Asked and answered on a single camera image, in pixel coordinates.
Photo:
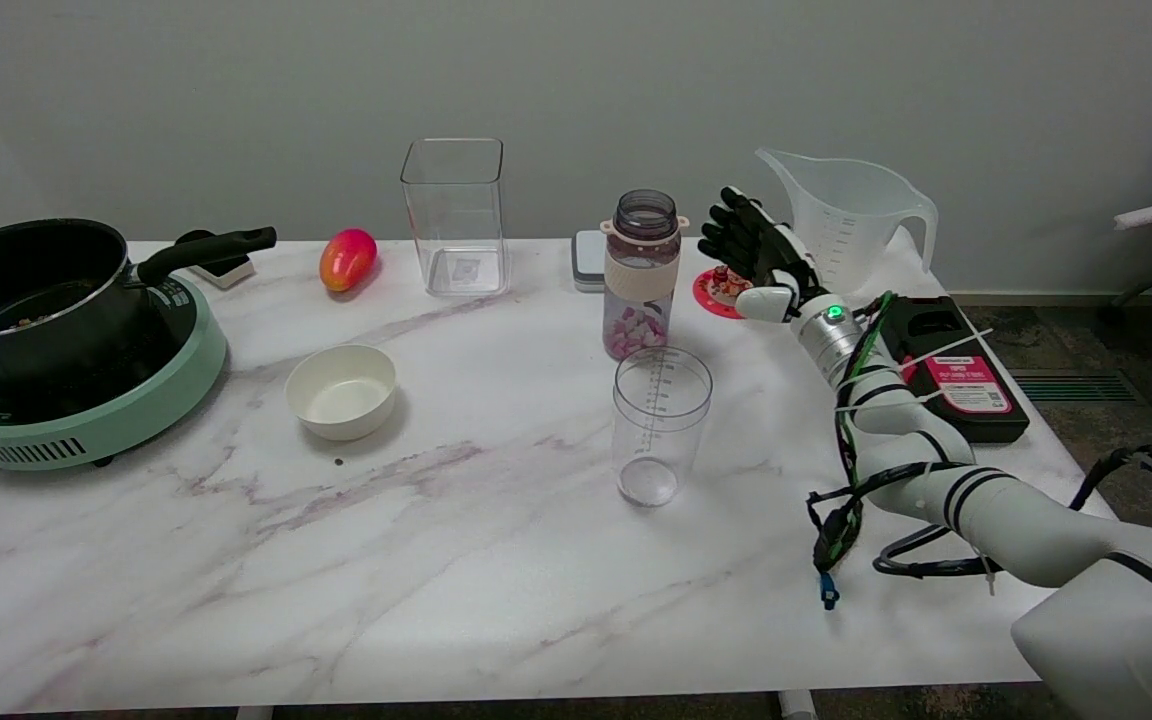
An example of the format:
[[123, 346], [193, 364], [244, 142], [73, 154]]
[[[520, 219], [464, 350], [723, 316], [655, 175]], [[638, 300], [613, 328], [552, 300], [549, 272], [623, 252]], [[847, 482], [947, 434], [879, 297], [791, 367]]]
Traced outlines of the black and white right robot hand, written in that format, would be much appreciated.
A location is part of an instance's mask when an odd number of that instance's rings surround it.
[[699, 251], [751, 285], [736, 297], [746, 319], [791, 323], [827, 295], [804, 242], [738, 188], [722, 188], [700, 232]]

